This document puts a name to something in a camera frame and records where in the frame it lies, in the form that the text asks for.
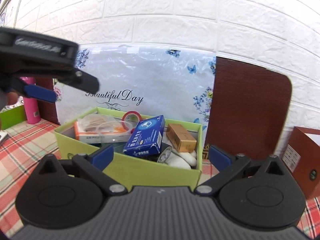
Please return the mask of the person's left hand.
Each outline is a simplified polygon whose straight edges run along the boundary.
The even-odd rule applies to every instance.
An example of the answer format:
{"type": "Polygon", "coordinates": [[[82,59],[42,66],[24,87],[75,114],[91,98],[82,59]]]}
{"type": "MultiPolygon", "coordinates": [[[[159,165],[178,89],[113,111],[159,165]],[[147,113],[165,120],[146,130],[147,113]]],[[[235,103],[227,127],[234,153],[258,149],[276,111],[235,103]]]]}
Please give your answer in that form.
{"type": "Polygon", "coordinates": [[[14,105],[18,101],[18,94],[15,92],[5,93],[1,90],[0,111],[8,105],[14,105]]]}

